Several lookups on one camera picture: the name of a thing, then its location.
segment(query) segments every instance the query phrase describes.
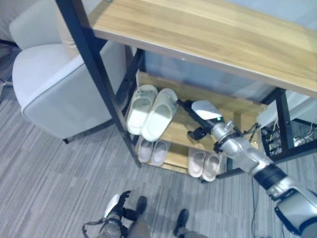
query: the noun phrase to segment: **white chair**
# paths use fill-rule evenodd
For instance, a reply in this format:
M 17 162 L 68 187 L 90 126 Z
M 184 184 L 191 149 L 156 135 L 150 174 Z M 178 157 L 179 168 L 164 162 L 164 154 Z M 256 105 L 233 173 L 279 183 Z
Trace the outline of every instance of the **white chair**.
M 54 0 L 39 0 L 11 22 L 10 32 L 22 49 L 12 81 L 25 118 L 61 139 L 111 119 L 81 56 L 66 55 Z M 107 42 L 101 56 L 116 93 L 126 72 L 124 46 Z

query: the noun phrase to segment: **black metal frame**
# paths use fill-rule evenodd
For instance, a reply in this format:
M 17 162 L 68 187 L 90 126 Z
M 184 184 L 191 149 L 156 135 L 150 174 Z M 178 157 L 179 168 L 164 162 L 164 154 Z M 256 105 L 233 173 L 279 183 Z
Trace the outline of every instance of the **black metal frame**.
M 131 139 L 127 131 L 127 126 L 123 114 L 126 112 L 128 105 L 121 111 L 118 101 L 121 98 L 116 98 L 115 93 L 111 87 L 106 69 L 104 67 L 102 58 L 99 54 L 100 49 L 106 44 L 106 40 L 95 37 L 91 29 L 83 4 L 80 0 L 55 0 L 63 18 L 69 28 L 69 31 L 76 43 L 76 46 L 86 64 L 86 67 L 105 103 L 112 120 L 116 124 L 130 154 L 132 155 L 138 167 L 141 166 L 137 160 L 137 153 L 135 151 L 135 143 L 138 139 L 135 136 Z M 135 74 L 138 69 L 146 71 L 144 62 L 144 51 L 138 49 L 129 68 L 125 74 L 123 82 L 118 90 L 117 96 L 127 92 L 128 101 L 130 101 L 133 91 L 136 87 Z M 278 123 L 280 126 L 280 139 L 282 144 L 282 152 L 280 154 L 271 156 L 276 163 L 281 163 L 316 152 L 317 140 L 311 141 L 304 145 L 294 147 L 292 129 L 290 123 L 290 116 L 284 89 L 276 88 L 270 95 L 268 95 L 262 103 L 270 104 L 276 100 L 278 109 Z M 268 145 L 264 143 L 265 152 L 269 154 Z M 241 169 L 232 169 L 232 161 L 228 161 L 227 172 L 218 175 L 218 179 L 243 173 Z
M 120 109 L 102 58 L 99 54 L 100 49 L 106 44 L 106 41 L 95 37 L 93 30 L 90 28 L 83 4 L 80 0 L 55 1 L 76 43 L 78 51 L 81 54 L 84 63 L 98 89 L 98 92 L 107 106 L 114 123 L 116 124 L 116 127 L 118 128 L 136 165 L 141 167 L 141 164 L 137 159 L 134 143 L 129 132 L 127 131 L 123 113 Z M 130 86 L 131 91 L 133 91 L 133 83 L 131 82 L 133 81 L 132 79 L 135 76 L 138 67 L 141 66 L 143 54 L 143 51 L 138 51 L 135 58 L 132 60 L 131 67 L 128 68 L 123 80 L 123 84 Z M 121 85 L 119 90 L 121 91 L 128 86 Z

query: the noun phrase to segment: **shoe rack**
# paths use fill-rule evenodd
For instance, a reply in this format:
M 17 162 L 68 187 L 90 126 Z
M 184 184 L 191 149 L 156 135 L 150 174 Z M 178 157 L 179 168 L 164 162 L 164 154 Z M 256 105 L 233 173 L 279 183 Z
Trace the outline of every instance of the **shoe rack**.
M 241 131 L 248 130 L 256 122 L 256 116 L 267 108 L 267 105 L 264 104 L 224 96 L 203 88 L 173 82 L 144 72 L 138 73 L 138 80 L 140 86 L 150 84 L 158 90 L 170 88 L 174 90 L 181 100 L 209 100 L 221 111 L 225 121 L 232 120 Z M 215 140 L 211 136 L 207 135 L 200 141 L 194 141 L 187 136 L 189 130 L 194 130 L 198 127 L 199 125 L 181 107 L 178 107 L 172 122 L 161 136 L 162 140 L 172 143 L 162 168 L 188 174 L 188 147 L 195 147 L 209 152 L 213 151 Z M 258 147 L 257 138 L 257 134 L 255 134 L 252 141 L 252 145 L 256 148 Z

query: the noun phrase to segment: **pair of slippers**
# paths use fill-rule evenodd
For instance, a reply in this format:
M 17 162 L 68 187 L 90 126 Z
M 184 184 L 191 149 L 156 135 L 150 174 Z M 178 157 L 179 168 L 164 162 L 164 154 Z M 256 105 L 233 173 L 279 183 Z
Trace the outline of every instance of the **pair of slippers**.
M 194 178 L 203 177 L 208 182 L 214 181 L 220 162 L 221 155 L 192 147 L 188 149 L 188 173 Z
M 177 95 L 169 88 L 158 93 L 156 87 L 142 85 L 131 99 L 128 131 L 133 135 L 142 134 L 149 142 L 158 140 L 177 111 L 177 100 Z
M 170 142 L 163 140 L 149 142 L 145 139 L 141 139 L 138 159 L 141 163 L 151 161 L 151 165 L 161 167 L 164 163 L 170 145 Z

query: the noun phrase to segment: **gray carpet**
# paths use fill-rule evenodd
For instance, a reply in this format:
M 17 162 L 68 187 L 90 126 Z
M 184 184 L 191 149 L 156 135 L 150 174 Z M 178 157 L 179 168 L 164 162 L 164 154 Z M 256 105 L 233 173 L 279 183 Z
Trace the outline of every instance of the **gray carpet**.
M 135 207 L 140 195 L 148 198 L 145 218 L 152 238 L 173 237 L 182 208 L 190 211 L 187 227 L 211 238 L 252 236 L 247 175 L 201 184 L 161 168 L 138 169 L 114 126 L 100 126 L 70 140 L 66 145 L 34 127 L 20 114 L 13 89 L 5 90 L 0 103 L 1 238 L 83 237 L 82 224 L 99 219 L 111 197 L 128 189 L 128 208 Z M 317 191 L 316 154 L 280 167 Z M 97 232 L 88 230 L 91 237 Z M 261 188 L 256 234 L 282 237 L 273 203 Z M 294 236 L 285 229 L 285 237 Z

